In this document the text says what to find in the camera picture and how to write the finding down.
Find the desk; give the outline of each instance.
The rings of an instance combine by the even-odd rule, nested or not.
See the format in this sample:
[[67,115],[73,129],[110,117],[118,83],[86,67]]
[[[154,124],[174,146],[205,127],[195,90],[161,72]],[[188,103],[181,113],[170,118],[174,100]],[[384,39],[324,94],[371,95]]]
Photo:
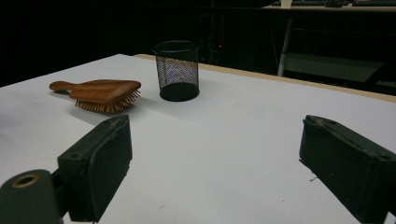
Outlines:
[[134,158],[100,223],[358,223],[299,162],[302,120],[336,120],[396,152],[396,97],[209,65],[199,73],[201,93],[184,103],[160,97],[147,55],[115,55],[1,88],[0,182],[55,171],[59,155],[114,116],[74,107],[49,90],[52,81],[135,79],[141,97],[123,112]]
[[383,63],[330,58],[330,57],[323,57],[323,55],[319,57],[315,55],[302,55],[302,54],[289,53],[290,32],[292,30],[292,21],[293,21],[293,17],[291,15],[299,11],[305,11],[307,14],[321,12],[330,15],[338,14],[338,16],[360,15],[362,18],[364,18],[365,13],[396,14],[396,7],[353,7],[351,4],[342,7],[293,6],[291,8],[280,8],[275,6],[269,6],[264,8],[277,9],[277,10],[281,9],[288,11],[290,13],[290,18],[288,20],[288,25],[286,28],[283,49],[279,60],[279,67],[277,72],[278,76],[282,77],[284,70],[290,70],[294,72],[301,72],[301,73],[319,75],[324,77],[335,77],[335,78],[341,78],[345,80],[352,80],[358,82],[364,82],[365,80],[367,80],[371,76],[371,74],[375,72]]

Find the table edge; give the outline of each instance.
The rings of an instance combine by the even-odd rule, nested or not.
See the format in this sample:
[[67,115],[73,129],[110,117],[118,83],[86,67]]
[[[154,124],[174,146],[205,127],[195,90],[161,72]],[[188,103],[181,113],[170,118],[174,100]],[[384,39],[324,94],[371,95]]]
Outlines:
[[[133,57],[155,61],[155,56],[149,55],[149,54],[136,54]],[[238,69],[233,69],[233,68],[220,67],[220,66],[215,66],[215,65],[205,64],[205,63],[199,63],[198,66],[200,69],[205,69],[205,70],[214,71],[214,72],[228,73],[228,74],[238,75],[238,76],[242,76],[242,77],[255,77],[255,78],[262,78],[262,79],[268,79],[268,80],[273,80],[273,81],[288,82],[288,83],[293,83],[293,84],[298,84],[298,85],[303,85],[303,86],[322,88],[322,89],[331,90],[331,91],[341,91],[341,92],[346,92],[346,93],[350,93],[350,94],[370,97],[370,98],[374,98],[377,100],[396,103],[396,96],[393,96],[393,95],[386,95],[386,94],[381,94],[381,93],[376,93],[376,92],[371,92],[371,91],[359,91],[359,90],[354,90],[354,89],[349,89],[349,88],[344,88],[344,87],[337,87],[337,86],[331,86],[331,85],[327,85],[327,84],[302,81],[302,80],[292,79],[292,78],[288,78],[288,77],[277,77],[277,76],[272,76],[272,75],[267,75],[267,74],[262,74],[262,73],[254,73],[254,72],[238,70]]]

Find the hairbrush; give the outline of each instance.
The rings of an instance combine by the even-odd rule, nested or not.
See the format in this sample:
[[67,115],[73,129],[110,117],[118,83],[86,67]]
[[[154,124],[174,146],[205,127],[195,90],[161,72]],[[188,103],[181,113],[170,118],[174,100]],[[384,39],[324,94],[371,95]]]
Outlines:
[[70,91],[69,97],[77,100],[83,109],[114,113],[129,106],[139,97],[141,83],[132,80],[101,79],[74,84],[65,81],[52,82],[53,91]]

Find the wire mesh container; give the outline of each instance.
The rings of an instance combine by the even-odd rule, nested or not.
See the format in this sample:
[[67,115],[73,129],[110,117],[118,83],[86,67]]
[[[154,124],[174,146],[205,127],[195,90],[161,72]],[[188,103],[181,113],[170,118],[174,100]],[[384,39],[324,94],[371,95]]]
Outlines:
[[199,95],[198,49],[197,44],[186,40],[162,42],[154,47],[164,100],[182,102]]

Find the table surface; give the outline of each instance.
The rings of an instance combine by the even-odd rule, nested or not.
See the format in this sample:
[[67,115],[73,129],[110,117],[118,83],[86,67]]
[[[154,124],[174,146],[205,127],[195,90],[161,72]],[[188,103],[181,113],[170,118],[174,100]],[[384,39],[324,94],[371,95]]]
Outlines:
[[147,55],[0,88],[0,182],[55,171],[59,155],[115,116],[75,107],[51,82],[133,79],[141,97],[122,114],[134,158],[100,223],[359,223],[299,162],[303,119],[333,119],[396,152],[396,97],[203,64],[199,76],[200,95],[184,103],[160,97]]

